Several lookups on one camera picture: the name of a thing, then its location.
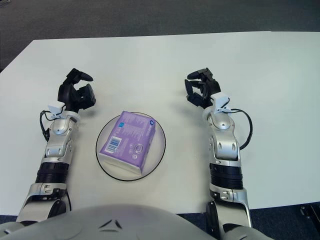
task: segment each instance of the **tissue box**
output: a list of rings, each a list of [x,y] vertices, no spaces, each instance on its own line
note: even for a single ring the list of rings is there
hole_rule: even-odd
[[[141,175],[155,131],[153,118],[123,111],[99,154],[107,163]]]

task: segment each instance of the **floor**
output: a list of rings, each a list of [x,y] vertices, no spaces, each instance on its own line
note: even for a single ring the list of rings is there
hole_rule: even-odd
[[[319,0],[11,0],[3,5],[4,1],[0,71],[35,39],[320,32]],[[181,216],[205,228],[202,213]],[[251,210],[251,217],[255,228],[277,240],[320,239],[300,206]],[[0,223],[15,218],[0,216]]]

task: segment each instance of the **round plate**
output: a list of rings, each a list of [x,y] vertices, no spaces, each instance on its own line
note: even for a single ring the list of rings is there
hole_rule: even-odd
[[[135,114],[151,117],[147,114],[140,113],[140,112],[134,112]],[[142,179],[146,176],[148,176],[150,173],[152,173],[159,163],[161,162],[165,150],[166,150],[166,136],[163,128],[161,125],[156,121],[155,124],[155,133],[152,139],[152,143],[149,149],[149,152],[146,156],[144,167],[142,170],[142,175],[137,175],[133,172],[130,172],[128,170],[125,170],[123,168],[120,168],[118,166],[112,165],[110,163],[107,163],[104,161],[103,156],[98,154],[106,141],[108,140],[108,137],[114,128],[117,120],[119,119],[120,115],[114,117],[111,119],[101,130],[98,139],[96,140],[95,144],[95,155],[96,159],[102,168],[102,170],[108,174],[110,177],[120,180],[120,181],[125,181],[125,182],[130,182],[130,181],[135,181]]]

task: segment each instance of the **white table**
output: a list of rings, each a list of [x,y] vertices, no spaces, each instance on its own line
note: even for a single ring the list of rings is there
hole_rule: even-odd
[[[74,209],[131,203],[174,213],[205,211],[208,133],[186,100],[187,74],[210,68],[231,107],[249,113],[253,137],[241,151],[251,209],[320,201],[320,33],[242,32],[34,40],[0,74],[0,214],[17,215],[46,141],[39,113],[66,74],[94,78],[96,105],[80,111],[68,190]],[[98,134],[122,110],[153,116],[166,134],[162,162],[148,177],[120,182],[99,167]],[[242,144],[249,126],[234,114]]]

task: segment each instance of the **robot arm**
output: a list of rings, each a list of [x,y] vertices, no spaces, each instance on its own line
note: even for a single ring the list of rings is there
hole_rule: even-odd
[[[78,111],[96,103],[90,84],[79,90],[74,88],[80,80],[93,81],[86,73],[72,69],[59,88],[58,101],[48,106],[49,111],[40,114],[40,125],[47,145],[35,183],[30,186],[16,220],[25,226],[66,212],[63,197],[68,194],[66,179],[80,120]],[[47,130],[42,124],[43,115],[53,121]]]
[[[234,135],[235,123],[228,113],[230,98],[221,92],[219,83],[208,68],[195,71],[185,80],[187,100],[204,108],[202,118],[209,127],[208,148],[212,201],[207,204],[208,233],[220,239],[238,226],[251,227],[247,191],[243,187],[239,143]],[[200,89],[202,96],[193,92]],[[246,142],[249,143],[252,131]]]

